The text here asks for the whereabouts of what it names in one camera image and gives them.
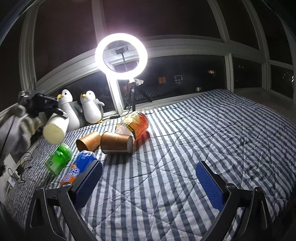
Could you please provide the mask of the cream white cup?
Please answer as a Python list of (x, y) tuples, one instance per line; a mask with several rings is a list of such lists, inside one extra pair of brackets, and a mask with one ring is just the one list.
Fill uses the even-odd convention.
[(43, 129), (43, 137), (51, 144), (61, 144), (65, 138), (69, 118), (53, 113)]

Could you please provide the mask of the green plastic cup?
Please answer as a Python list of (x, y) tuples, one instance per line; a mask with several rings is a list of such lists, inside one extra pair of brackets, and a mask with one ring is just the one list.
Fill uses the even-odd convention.
[(72, 158), (72, 150), (67, 144), (60, 144), (55, 152), (45, 162), (45, 166), (52, 176), (57, 176)]

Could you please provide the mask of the slim brown paper cup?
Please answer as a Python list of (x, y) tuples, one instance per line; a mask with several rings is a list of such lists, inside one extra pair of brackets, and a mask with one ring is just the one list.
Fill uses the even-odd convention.
[(99, 132), (92, 132), (84, 137), (76, 140), (76, 146), (79, 151), (92, 151), (94, 152), (99, 146), (101, 135)]

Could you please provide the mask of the blue orange soda cup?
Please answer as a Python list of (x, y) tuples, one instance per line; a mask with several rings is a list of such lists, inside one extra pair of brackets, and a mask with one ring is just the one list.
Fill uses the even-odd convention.
[(81, 151), (76, 157), (75, 162), (70, 166), (70, 169), (64, 175), (60, 182), (60, 186), (64, 183), (73, 183), (80, 174), (87, 170), (94, 160), (96, 160), (96, 156), (92, 151)]

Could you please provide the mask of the wide brown paper cup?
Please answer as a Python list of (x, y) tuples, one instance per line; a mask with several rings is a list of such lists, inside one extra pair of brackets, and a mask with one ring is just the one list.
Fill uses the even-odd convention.
[(131, 153), (133, 139), (129, 135), (104, 132), (101, 135), (100, 147), (105, 154)]

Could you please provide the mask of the orange clear snack cup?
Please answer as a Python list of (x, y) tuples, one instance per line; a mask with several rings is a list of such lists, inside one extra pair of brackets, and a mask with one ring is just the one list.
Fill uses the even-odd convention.
[(149, 121), (144, 113), (134, 111), (118, 125), (116, 125), (115, 133), (132, 136), (135, 140), (145, 132), (149, 127)]

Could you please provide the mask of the large penguin plush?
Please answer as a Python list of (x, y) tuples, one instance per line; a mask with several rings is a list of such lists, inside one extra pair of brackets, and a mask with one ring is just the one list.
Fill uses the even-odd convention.
[(73, 131), (83, 126), (82, 108), (77, 101), (73, 101), (71, 92), (67, 89), (62, 90), (57, 96), (59, 108), (68, 116), (69, 125), (67, 131)]

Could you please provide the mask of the white power strip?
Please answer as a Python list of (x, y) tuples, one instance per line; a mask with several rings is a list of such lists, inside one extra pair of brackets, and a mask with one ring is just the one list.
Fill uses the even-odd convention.
[(6, 181), (7, 183), (7, 188), (6, 188), (6, 193), (10, 192), (14, 186), (20, 181), (21, 178), (21, 164), (18, 162), (15, 167), (7, 168), (7, 173), (8, 173), (8, 179)]

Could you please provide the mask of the small penguin plush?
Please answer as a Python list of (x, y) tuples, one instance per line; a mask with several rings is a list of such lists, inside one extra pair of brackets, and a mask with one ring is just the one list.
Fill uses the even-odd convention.
[(103, 119), (103, 107), (105, 104), (99, 101), (92, 90), (81, 94), (83, 114), (88, 123), (98, 123)]

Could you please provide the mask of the black light tripod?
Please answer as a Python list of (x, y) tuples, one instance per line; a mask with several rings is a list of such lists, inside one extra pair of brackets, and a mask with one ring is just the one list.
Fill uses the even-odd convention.
[(126, 104), (129, 104), (129, 100), (131, 99), (132, 101), (132, 112), (135, 111), (135, 94), (136, 92), (139, 92), (148, 102), (152, 102), (151, 98), (140, 88), (138, 88), (140, 85), (143, 85), (144, 81), (137, 79), (137, 78), (133, 78), (131, 80), (128, 81), (128, 86), (130, 87), (129, 89), (129, 94), (128, 94), (128, 98), (126, 100)]

